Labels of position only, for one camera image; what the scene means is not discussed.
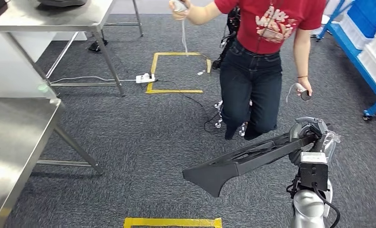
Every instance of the vr controller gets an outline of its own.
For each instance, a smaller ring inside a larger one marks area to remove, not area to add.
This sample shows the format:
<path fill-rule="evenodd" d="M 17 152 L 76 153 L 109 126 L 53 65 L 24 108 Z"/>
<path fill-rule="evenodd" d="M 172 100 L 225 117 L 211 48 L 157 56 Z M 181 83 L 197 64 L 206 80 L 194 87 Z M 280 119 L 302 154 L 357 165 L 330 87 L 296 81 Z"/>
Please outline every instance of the vr controller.
<path fill-rule="evenodd" d="M 311 96 L 310 94 L 308 93 L 308 90 L 306 90 L 300 83 L 296 83 L 295 84 L 295 87 L 296 89 L 301 93 L 300 94 L 300 97 L 304 100 L 304 101 L 308 101 L 311 99 Z"/>
<path fill-rule="evenodd" d="M 174 4 L 174 12 L 183 12 L 183 11 L 188 10 L 188 8 L 184 4 L 184 1 L 173 0 L 173 4 Z"/>

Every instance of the hand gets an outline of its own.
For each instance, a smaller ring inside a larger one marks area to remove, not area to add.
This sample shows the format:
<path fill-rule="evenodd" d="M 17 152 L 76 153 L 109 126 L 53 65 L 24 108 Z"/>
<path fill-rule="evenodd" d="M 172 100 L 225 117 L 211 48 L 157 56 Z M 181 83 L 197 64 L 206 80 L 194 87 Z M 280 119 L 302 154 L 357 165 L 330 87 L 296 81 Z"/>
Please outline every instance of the hand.
<path fill-rule="evenodd" d="M 188 8 L 188 10 L 183 12 L 175 12 L 174 11 L 174 2 L 169 1 L 169 7 L 172 10 L 172 15 L 175 20 L 183 20 L 187 17 L 189 8 L 191 7 L 191 2 L 189 0 L 181 0 L 181 2 L 184 3 L 184 5 Z"/>
<path fill-rule="evenodd" d="M 308 90 L 308 95 L 311 96 L 312 94 L 312 88 L 311 88 L 311 84 L 310 82 L 308 81 L 308 77 L 302 77 L 302 78 L 299 78 L 299 83 L 306 89 Z"/>

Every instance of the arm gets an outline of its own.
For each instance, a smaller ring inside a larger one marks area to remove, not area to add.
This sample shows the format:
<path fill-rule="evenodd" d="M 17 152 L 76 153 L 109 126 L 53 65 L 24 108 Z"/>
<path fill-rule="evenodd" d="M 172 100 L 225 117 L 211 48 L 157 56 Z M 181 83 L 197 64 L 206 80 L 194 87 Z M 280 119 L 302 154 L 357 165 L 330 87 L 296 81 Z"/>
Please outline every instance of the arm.
<path fill-rule="evenodd" d="M 308 60 L 310 57 L 311 38 L 310 31 L 321 26 L 322 14 L 325 8 L 325 0 L 310 1 L 306 12 L 307 17 L 299 24 L 294 38 L 294 61 L 296 63 L 299 83 L 312 94 L 312 88 L 308 81 Z"/>
<path fill-rule="evenodd" d="M 203 25 L 213 18 L 230 12 L 238 3 L 238 0 L 214 0 L 205 7 L 194 6 L 189 0 L 180 0 L 188 8 L 183 12 L 173 12 L 176 20 L 187 18 L 194 25 Z M 173 0 L 169 1 L 169 6 L 173 10 Z"/>
<path fill-rule="evenodd" d="M 294 61 L 298 77 L 308 76 L 308 60 L 310 56 L 311 38 L 309 30 L 298 29 L 294 38 Z"/>
<path fill-rule="evenodd" d="M 191 4 L 187 19 L 194 25 L 203 25 L 219 16 L 221 13 L 222 12 L 220 12 L 214 1 L 205 7 L 194 6 Z"/>

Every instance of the red t-shirt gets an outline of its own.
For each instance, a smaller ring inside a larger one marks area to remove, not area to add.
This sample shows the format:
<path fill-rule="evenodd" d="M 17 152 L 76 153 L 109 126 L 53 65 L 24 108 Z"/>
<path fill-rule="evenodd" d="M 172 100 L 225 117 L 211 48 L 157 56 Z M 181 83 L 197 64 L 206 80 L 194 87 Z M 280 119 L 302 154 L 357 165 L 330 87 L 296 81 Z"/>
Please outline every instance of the red t-shirt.
<path fill-rule="evenodd" d="M 319 28 L 326 0 L 215 0 L 215 4 L 224 14 L 238 5 L 238 41 L 254 53 L 270 54 L 279 51 L 296 28 Z"/>

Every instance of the dark blue jeans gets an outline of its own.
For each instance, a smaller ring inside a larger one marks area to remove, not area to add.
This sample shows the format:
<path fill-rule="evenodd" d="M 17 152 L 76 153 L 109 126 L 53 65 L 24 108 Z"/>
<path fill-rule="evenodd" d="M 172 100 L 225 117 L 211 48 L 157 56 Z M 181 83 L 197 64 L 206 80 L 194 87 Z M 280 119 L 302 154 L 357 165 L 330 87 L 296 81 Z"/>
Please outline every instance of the dark blue jeans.
<path fill-rule="evenodd" d="M 255 54 L 235 41 L 220 67 L 220 86 L 226 139 L 231 139 L 243 122 L 248 122 L 246 140 L 277 128 L 282 90 L 279 52 Z"/>

